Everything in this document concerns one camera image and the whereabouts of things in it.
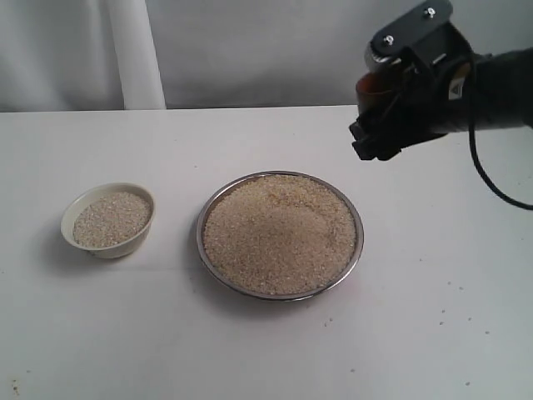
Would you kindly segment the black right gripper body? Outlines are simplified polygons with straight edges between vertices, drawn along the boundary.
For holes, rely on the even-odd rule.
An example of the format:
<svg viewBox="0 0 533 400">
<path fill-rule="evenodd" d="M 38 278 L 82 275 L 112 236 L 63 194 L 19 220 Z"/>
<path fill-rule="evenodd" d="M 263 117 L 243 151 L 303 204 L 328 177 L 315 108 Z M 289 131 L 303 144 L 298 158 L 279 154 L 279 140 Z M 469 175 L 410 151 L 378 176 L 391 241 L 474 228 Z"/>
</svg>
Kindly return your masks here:
<svg viewBox="0 0 533 400">
<path fill-rule="evenodd" d="M 477 87 L 483 57 L 446 66 L 435 85 L 410 83 L 386 107 L 386 145 L 391 153 L 470 128 L 494 127 L 493 102 Z"/>
</svg>

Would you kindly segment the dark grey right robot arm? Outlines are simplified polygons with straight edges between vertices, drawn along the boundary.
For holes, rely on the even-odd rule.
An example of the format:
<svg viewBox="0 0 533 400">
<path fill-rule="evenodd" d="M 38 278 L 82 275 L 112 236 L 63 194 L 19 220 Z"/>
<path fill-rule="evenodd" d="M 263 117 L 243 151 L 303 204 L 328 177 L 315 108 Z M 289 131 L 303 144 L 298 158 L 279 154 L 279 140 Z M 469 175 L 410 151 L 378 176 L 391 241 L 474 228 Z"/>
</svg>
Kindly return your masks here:
<svg viewBox="0 0 533 400">
<path fill-rule="evenodd" d="M 360 159 L 387 161 L 402 149 L 465 132 L 532 125 L 532 51 L 446 62 L 436 78 L 420 73 L 371 75 L 375 102 L 349 127 Z"/>
</svg>

